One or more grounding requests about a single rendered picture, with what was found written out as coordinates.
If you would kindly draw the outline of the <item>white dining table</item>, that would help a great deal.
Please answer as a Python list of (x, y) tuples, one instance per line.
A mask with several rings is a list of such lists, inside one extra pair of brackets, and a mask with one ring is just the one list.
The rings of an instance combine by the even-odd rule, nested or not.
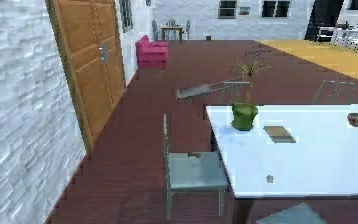
[[(232, 224), (246, 224), (256, 199), (358, 197), (358, 128), (347, 120), (358, 104), (260, 106), (248, 132), (232, 127), (229, 106), (206, 111), (235, 197)], [(265, 126), (296, 142), (275, 144)]]

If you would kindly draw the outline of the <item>green potted house plant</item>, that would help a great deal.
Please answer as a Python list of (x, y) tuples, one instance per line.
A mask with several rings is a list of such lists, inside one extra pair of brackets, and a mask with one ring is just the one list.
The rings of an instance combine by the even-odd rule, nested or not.
[(257, 57), (250, 63), (244, 63), (238, 59), (236, 64), (235, 71), (240, 78), (232, 82), (232, 126), (238, 131), (250, 131), (253, 129), (254, 119), (258, 114), (257, 106), (251, 103), (252, 77), (256, 73), (267, 70), (268, 66), (261, 64)]

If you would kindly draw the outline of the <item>pink sofa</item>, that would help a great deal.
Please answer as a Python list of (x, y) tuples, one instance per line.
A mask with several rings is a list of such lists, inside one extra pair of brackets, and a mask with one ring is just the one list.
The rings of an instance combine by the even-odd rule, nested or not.
[(168, 43), (165, 41), (151, 42), (147, 35), (136, 43), (136, 57), (139, 68), (165, 68), (168, 57)]

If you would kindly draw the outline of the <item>small brown wooden table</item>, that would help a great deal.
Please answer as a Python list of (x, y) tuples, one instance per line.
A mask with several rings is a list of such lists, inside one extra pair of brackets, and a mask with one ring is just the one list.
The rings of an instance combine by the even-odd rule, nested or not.
[(161, 38), (162, 38), (162, 40), (165, 40), (167, 31), (177, 31), (178, 34), (179, 34), (179, 43), (180, 44), (182, 43), (182, 40), (183, 40), (183, 27), (181, 27), (181, 26), (174, 26), (174, 27), (162, 26), (161, 27)]

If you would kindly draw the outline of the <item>brown wooden room door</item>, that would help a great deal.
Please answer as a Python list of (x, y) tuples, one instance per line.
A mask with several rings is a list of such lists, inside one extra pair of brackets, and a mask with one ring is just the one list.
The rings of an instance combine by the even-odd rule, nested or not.
[[(115, 0), (45, 0), (85, 148), (90, 152), (125, 92)], [(107, 64), (99, 47), (107, 47)]]

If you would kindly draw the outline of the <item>dark framed window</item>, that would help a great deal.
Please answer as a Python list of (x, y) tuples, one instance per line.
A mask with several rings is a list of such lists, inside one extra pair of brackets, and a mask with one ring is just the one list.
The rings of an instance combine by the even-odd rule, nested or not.
[(234, 18), (236, 12), (237, 0), (220, 0), (218, 17), (219, 18)]
[(290, 4), (289, 0), (263, 0), (262, 16), (265, 18), (287, 18)]
[(123, 32), (133, 28), (131, 0), (119, 0)]

